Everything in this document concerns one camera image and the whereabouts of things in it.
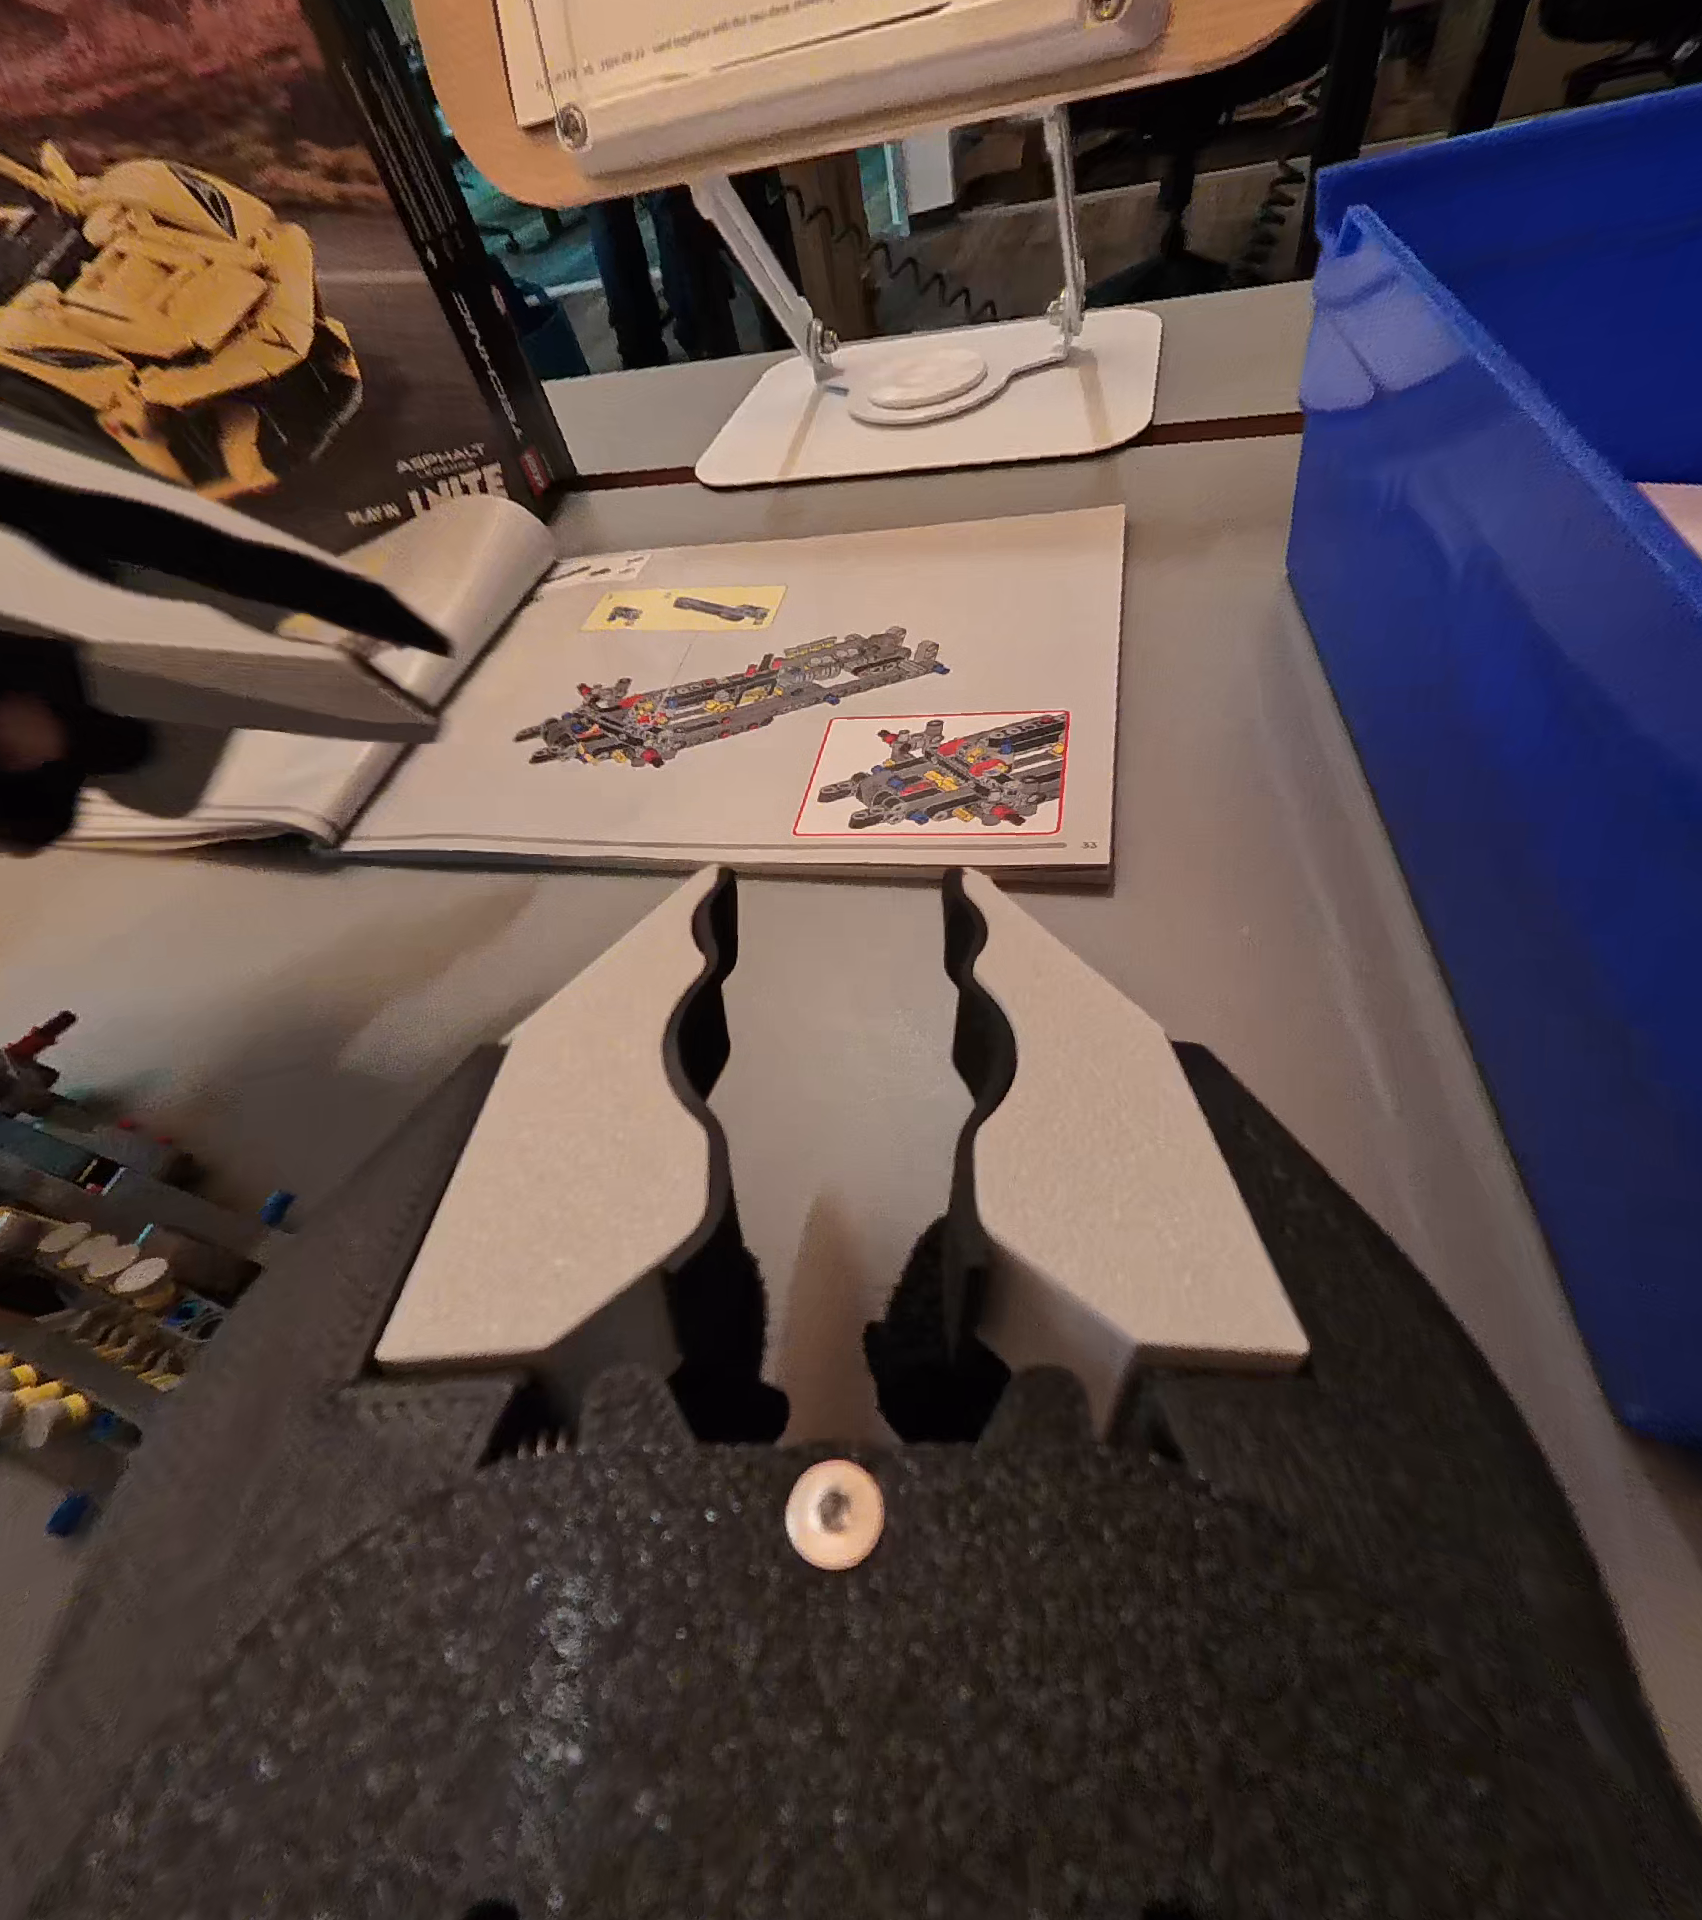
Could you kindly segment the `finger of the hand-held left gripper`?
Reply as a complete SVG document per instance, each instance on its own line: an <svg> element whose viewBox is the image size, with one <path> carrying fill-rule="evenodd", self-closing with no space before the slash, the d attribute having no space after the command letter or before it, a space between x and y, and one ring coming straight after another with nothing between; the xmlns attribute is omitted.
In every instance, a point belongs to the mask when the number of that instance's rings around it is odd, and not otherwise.
<svg viewBox="0 0 1702 1920"><path fill-rule="evenodd" d="M89 578L114 583L131 569L153 571L409 650L452 648L400 595L321 548L283 543L242 515L190 515L184 494L171 487L142 498L131 490L128 470L84 453L75 479L25 467L25 454L53 451L34 439L23 439L21 451L0 451L0 530Z"/></svg>
<svg viewBox="0 0 1702 1920"><path fill-rule="evenodd" d="M430 653L440 636L378 588L368 610L400 618L398 629L359 622L358 580L330 564L329 585L345 608L288 610L236 588L199 588L134 566L110 583L0 528L0 688L74 693L144 722L202 728L268 728L354 741L432 737L426 700L377 668L371 650Z"/></svg>

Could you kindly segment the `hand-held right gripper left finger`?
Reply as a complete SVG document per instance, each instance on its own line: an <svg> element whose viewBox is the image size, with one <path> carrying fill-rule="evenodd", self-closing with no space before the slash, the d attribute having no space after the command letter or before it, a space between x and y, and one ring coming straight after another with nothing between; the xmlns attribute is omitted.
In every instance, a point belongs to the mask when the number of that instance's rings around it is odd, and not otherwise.
<svg viewBox="0 0 1702 1920"><path fill-rule="evenodd" d="M550 995L501 1061L375 1342L393 1377L679 1366L669 1274L730 1195L706 1047L737 884L707 865Z"/></svg>

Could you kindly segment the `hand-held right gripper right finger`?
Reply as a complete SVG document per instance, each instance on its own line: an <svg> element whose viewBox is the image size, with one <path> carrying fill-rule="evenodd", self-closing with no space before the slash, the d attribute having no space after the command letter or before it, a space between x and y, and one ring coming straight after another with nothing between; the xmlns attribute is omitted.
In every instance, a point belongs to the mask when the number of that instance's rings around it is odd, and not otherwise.
<svg viewBox="0 0 1702 1920"><path fill-rule="evenodd" d="M1310 1339L1161 1025L985 874L947 870L941 908L972 1099L949 1333L1010 1372L1300 1372Z"/></svg>

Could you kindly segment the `lego chassis assembly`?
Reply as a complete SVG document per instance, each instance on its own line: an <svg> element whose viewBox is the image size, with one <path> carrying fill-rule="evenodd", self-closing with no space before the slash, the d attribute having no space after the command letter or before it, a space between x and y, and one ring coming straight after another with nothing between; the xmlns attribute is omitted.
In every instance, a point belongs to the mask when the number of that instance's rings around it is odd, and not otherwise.
<svg viewBox="0 0 1702 1920"><path fill-rule="evenodd" d="M56 1488L74 1540L290 1241L297 1196L206 1193L174 1134L70 1090L58 1010L0 1040L0 1454Z"/></svg>

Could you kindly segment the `lego instruction booklet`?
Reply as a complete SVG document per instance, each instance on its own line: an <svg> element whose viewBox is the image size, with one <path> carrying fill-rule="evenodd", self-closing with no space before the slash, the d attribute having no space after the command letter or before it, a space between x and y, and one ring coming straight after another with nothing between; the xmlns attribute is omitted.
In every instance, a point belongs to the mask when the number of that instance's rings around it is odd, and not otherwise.
<svg viewBox="0 0 1702 1920"><path fill-rule="evenodd" d="M358 549L446 660L375 648L422 743L238 734L198 802L98 793L70 844L884 874L1111 863L1121 507L558 558L501 499Z"/></svg>

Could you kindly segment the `lego set box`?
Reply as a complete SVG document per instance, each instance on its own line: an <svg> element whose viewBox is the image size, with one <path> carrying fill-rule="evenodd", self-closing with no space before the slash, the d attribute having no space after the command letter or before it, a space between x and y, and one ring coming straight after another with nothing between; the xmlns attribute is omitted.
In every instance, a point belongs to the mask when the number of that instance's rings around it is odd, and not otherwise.
<svg viewBox="0 0 1702 1920"><path fill-rule="evenodd" d="M334 552L575 479L409 3L0 1L0 412Z"/></svg>

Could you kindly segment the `blue storage bin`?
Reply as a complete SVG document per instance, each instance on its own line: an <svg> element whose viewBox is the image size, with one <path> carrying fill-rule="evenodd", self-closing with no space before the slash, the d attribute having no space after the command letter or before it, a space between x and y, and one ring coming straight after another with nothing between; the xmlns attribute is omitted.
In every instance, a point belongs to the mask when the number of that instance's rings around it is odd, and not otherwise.
<svg viewBox="0 0 1702 1920"><path fill-rule="evenodd" d="M1316 199L1296 602L1604 1397L1702 1450L1702 84Z"/></svg>

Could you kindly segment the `wooden instruction board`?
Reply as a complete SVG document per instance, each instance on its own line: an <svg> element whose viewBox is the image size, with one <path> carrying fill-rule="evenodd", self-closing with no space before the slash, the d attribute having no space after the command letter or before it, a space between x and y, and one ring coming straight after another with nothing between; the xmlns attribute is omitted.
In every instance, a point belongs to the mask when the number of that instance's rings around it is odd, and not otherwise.
<svg viewBox="0 0 1702 1920"><path fill-rule="evenodd" d="M1310 3L414 3L477 170L576 207L1207 78Z"/></svg>

